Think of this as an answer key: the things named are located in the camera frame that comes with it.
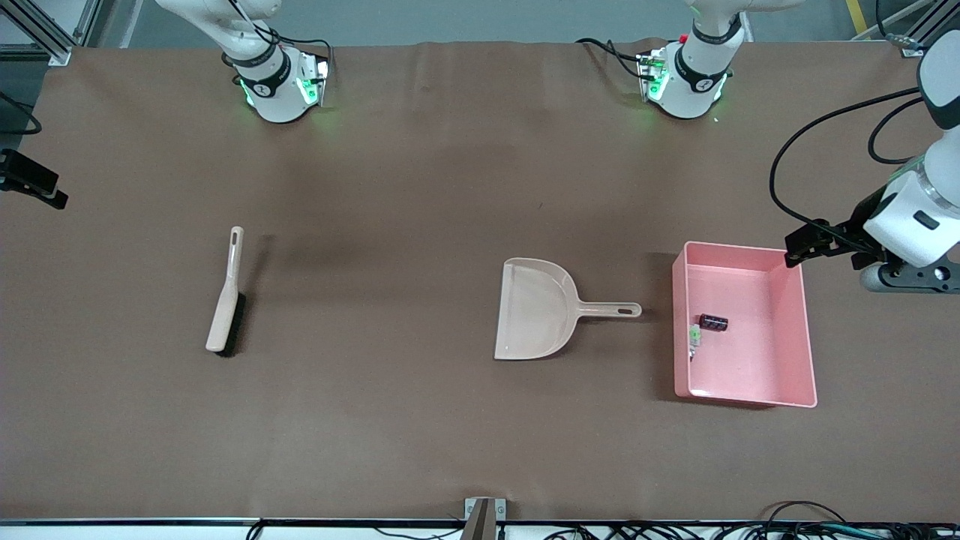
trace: black bristles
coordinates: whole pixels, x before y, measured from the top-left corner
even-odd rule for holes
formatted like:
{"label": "black bristles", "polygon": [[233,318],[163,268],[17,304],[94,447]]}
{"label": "black bristles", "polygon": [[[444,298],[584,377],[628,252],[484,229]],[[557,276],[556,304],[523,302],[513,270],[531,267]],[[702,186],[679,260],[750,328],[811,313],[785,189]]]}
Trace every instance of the black bristles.
{"label": "black bristles", "polygon": [[223,358],[232,358],[236,354],[237,341],[240,338],[240,325],[243,324],[243,312],[244,308],[247,306],[247,295],[244,293],[237,294],[237,306],[233,309],[233,319],[230,320],[230,333],[227,334],[227,344],[224,346],[224,350],[215,353],[217,356]]}

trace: white robotic arm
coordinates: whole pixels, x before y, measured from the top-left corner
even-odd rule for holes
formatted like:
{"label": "white robotic arm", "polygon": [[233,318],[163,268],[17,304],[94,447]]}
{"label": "white robotic arm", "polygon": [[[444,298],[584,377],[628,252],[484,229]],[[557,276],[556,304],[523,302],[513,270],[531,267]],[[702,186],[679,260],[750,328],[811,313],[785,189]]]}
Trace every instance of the white robotic arm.
{"label": "white robotic arm", "polygon": [[265,120],[290,122],[323,99],[326,60],[281,43],[262,19],[280,0],[156,0],[220,45],[240,74],[247,102]]}
{"label": "white robotic arm", "polygon": [[720,99],[733,55],[743,43],[743,12],[775,12],[804,0],[684,0],[693,11],[693,29],[686,42],[670,43],[642,62],[645,99],[678,118],[703,115]]}
{"label": "white robotic arm", "polygon": [[[853,252],[860,282],[876,292],[960,294],[960,30],[944,34],[917,72],[923,101],[943,136],[860,202],[850,220],[804,225],[786,237],[787,266]],[[835,233],[826,233],[833,229]],[[836,241],[842,235],[849,241]]]}

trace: pink bin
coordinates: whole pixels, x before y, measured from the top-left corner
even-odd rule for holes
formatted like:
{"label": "pink bin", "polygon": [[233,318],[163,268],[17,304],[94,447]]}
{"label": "pink bin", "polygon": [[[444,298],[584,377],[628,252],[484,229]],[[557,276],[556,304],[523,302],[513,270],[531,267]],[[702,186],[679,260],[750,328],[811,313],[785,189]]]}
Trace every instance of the pink bin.
{"label": "pink bin", "polygon": [[[784,251],[687,242],[673,263],[674,388],[684,398],[813,407],[810,332],[800,266]],[[730,320],[701,332],[701,314]]]}

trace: hand brush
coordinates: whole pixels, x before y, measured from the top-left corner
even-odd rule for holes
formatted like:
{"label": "hand brush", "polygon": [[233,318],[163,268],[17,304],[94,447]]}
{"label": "hand brush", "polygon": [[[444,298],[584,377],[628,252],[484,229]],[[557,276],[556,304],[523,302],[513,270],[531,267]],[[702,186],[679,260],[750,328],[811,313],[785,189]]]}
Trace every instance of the hand brush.
{"label": "hand brush", "polygon": [[240,323],[243,321],[247,297],[237,290],[240,274],[240,252],[243,251],[243,228],[230,229],[230,252],[227,259],[227,280],[220,291],[217,310],[213,312],[210,334],[206,337],[206,349],[217,356],[231,357],[235,353]]}

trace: yellow floor stripe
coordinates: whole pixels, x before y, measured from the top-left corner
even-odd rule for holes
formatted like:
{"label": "yellow floor stripe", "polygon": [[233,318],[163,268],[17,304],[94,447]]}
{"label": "yellow floor stripe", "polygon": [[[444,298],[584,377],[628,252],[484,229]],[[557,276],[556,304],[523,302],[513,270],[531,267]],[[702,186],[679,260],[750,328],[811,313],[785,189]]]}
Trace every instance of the yellow floor stripe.
{"label": "yellow floor stripe", "polygon": [[859,0],[847,0],[847,9],[850,11],[850,20],[858,34],[867,30],[867,20],[863,18]]}

